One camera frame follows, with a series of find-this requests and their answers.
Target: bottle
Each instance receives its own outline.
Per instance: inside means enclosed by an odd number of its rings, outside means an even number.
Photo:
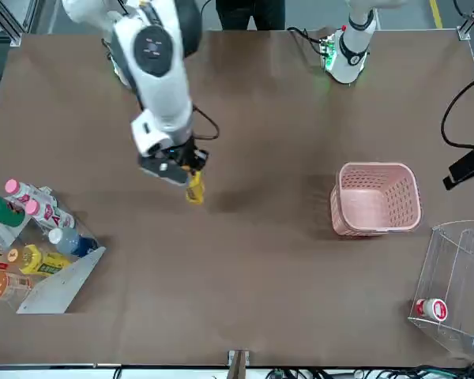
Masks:
[[[24,210],[0,197],[0,223],[10,227],[18,227],[24,220]]]
[[[448,307],[440,298],[421,298],[416,302],[416,312],[422,317],[443,322],[448,318]]]
[[[10,300],[12,297],[22,301],[32,287],[32,281],[26,276],[0,271],[0,302]]]
[[[70,261],[60,253],[41,253],[35,245],[27,245],[23,250],[10,250],[7,260],[24,274],[41,276],[53,275],[70,265]]]
[[[9,179],[7,181],[6,192],[23,205],[28,203],[31,199],[51,204],[54,207],[58,205],[56,199],[51,195],[41,191],[31,184],[18,182],[16,179]]]
[[[37,200],[28,201],[24,210],[28,215],[50,229],[54,227],[74,227],[76,223],[67,212]]]
[[[79,235],[72,227],[53,229],[49,232],[49,241],[56,246],[59,253],[72,254],[79,258],[88,255],[89,250],[98,248],[95,239]]]

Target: person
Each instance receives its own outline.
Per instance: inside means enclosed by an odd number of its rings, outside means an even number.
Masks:
[[[216,0],[223,30],[247,30],[251,16],[258,30],[284,30],[284,0]]]

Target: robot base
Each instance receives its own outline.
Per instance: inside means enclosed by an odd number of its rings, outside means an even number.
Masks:
[[[328,55],[327,57],[322,56],[322,67],[335,81],[341,84],[351,84],[362,72],[368,53],[356,65],[349,65],[348,60],[342,55],[339,48],[339,38],[342,33],[341,30],[337,30],[322,41],[321,52]]]

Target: clear acrylic box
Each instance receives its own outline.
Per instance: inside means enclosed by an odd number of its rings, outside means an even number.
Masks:
[[[429,298],[446,302],[445,321],[417,313],[416,302]],[[474,358],[474,221],[433,229],[408,319],[453,356]]]

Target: yellow object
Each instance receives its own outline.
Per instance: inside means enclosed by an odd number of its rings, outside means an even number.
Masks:
[[[430,8],[432,9],[432,16],[434,17],[435,27],[437,29],[442,29],[442,19],[439,12],[439,7],[437,6],[436,0],[430,0]]]
[[[51,276],[70,265],[70,261],[60,253],[41,253],[35,245],[28,245],[21,252],[10,250],[7,260],[18,265],[24,274],[41,276]]]
[[[193,204],[202,204],[204,202],[204,182],[200,171],[190,174],[190,184],[186,188],[186,199]]]

